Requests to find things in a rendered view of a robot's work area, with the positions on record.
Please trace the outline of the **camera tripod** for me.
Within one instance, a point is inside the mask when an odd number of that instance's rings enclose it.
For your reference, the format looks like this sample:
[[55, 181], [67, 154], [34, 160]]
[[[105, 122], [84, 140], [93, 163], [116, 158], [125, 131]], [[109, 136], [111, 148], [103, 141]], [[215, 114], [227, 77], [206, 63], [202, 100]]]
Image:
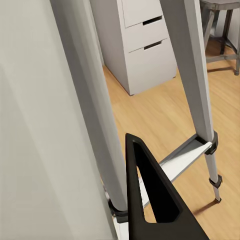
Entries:
[[[159, 0], [195, 134], [222, 199], [200, 0]], [[143, 208], [150, 200], [139, 178]], [[0, 240], [129, 240], [126, 162], [87, 0], [0, 0]]]

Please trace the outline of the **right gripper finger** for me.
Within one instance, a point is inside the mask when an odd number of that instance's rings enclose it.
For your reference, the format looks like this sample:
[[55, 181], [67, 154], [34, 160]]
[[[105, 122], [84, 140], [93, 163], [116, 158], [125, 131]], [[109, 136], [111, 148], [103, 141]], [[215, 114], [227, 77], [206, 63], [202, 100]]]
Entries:
[[[129, 240], [210, 240], [144, 141], [125, 134]], [[156, 223], [145, 220], [137, 167]]]

